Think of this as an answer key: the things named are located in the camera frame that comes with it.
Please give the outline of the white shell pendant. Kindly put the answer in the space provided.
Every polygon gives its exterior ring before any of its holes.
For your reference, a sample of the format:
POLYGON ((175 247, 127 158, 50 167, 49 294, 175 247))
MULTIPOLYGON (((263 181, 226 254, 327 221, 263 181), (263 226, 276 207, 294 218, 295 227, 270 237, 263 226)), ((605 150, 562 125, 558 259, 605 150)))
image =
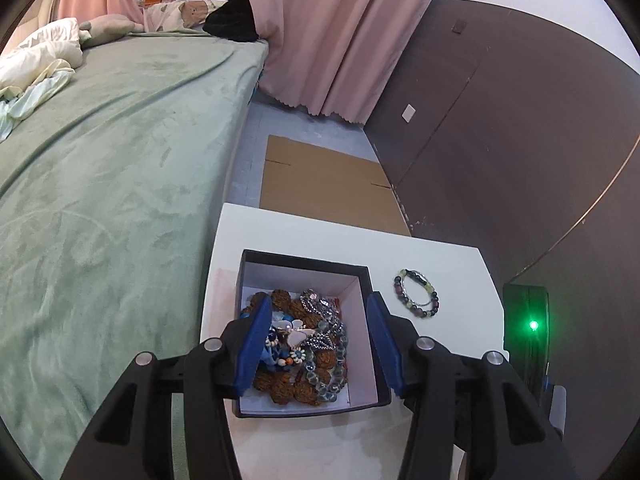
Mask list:
POLYGON ((298 318, 293 321, 281 320, 274 322, 272 327, 276 330, 282 344, 286 344, 290 349, 299 348, 317 333, 314 328, 307 327, 298 318))

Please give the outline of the black square jewelry box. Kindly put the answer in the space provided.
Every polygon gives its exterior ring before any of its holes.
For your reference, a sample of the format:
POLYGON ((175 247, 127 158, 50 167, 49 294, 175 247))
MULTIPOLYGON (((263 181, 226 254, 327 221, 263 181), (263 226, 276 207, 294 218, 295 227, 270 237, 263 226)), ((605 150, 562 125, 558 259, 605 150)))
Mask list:
POLYGON ((390 404, 366 319, 371 292, 364 266, 244 250, 236 313, 246 318, 268 302, 271 320, 235 415, 310 417, 390 404))

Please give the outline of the flat brown cardboard sheet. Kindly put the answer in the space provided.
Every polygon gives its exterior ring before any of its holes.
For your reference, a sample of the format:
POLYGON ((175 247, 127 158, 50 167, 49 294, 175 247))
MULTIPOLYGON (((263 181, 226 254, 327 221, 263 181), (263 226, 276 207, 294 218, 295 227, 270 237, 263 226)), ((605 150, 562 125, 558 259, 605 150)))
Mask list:
POLYGON ((345 226, 408 236, 378 162, 270 136, 259 207, 345 226))

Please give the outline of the green bed blanket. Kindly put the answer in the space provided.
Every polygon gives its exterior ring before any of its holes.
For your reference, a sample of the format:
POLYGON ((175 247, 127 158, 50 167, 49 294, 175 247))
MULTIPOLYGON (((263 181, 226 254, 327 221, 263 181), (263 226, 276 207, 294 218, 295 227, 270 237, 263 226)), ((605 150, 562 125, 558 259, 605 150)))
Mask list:
POLYGON ((56 479, 131 359, 192 349, 268 47, 131 36, 1 145, 1 416, 56 479))

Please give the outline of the pink curtain right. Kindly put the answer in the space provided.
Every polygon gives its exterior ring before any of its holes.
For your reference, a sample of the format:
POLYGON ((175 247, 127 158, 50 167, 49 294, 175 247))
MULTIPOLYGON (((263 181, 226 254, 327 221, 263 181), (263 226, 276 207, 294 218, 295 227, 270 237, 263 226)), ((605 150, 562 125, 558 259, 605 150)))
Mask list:
POLYGON ((260 88, 311 115, 369 119, 432 0, 250 0, 269 44, 260 88))

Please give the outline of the black clothing pile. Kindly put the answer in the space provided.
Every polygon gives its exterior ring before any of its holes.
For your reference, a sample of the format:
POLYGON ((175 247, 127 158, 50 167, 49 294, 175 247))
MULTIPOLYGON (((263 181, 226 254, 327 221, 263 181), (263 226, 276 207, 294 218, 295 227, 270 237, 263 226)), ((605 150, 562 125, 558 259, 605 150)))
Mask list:
POLYGON ((210 36, 236 42, 259 39, 250 0, 227 0, 206 16, 203 30, 210 36))

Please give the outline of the patterned cream pillow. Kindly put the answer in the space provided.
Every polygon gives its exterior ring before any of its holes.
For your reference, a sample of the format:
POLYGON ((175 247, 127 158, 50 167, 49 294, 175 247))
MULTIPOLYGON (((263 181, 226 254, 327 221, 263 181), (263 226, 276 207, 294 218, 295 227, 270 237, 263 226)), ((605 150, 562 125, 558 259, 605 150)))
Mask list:
POLYGON ((190 34, 226 3, 227 0, 175 0, 153 4, 143 11, 143 28, 145 32, 190 34))

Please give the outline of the grey green pillow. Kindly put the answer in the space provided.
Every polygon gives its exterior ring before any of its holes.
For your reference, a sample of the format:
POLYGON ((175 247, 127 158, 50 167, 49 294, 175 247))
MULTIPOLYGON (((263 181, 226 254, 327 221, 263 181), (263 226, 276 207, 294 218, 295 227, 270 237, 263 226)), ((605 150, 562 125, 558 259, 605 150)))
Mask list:
POLYGON ((105 14, 80 23, 79 30, 82 32, 80 47, 87 50, 122 39, 132 32, 143 32, 144 28, 125 15, 105 14))

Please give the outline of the cream crumpled duvet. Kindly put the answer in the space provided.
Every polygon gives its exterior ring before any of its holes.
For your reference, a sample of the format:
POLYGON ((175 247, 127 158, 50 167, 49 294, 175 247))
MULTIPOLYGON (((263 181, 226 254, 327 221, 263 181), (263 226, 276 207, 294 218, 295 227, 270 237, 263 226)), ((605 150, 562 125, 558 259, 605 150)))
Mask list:
POLYGON ((76 18, 62 18, 1 55, 1 141, 70 82, 87 38, 76 18))

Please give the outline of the cream padded headboard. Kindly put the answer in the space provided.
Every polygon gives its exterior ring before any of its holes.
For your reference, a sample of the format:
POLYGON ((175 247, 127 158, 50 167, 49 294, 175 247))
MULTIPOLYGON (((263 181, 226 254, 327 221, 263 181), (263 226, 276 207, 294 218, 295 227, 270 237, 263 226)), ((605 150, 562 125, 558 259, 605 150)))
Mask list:
POLYGON ((9 53, 37 29, 57 19, 58 0, 35 0, 12 32, 1 54, 9 53))

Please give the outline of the white wall socket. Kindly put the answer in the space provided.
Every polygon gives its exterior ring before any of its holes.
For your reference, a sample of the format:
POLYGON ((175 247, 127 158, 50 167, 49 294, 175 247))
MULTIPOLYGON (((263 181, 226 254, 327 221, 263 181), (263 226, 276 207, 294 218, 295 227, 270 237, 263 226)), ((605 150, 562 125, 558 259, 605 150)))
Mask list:
POLYGON ((416 109, 411 104, 407 104, 401 114, 401 117, 408 124, 409 122, 411 122, 414 114, 416 114, 416 109))

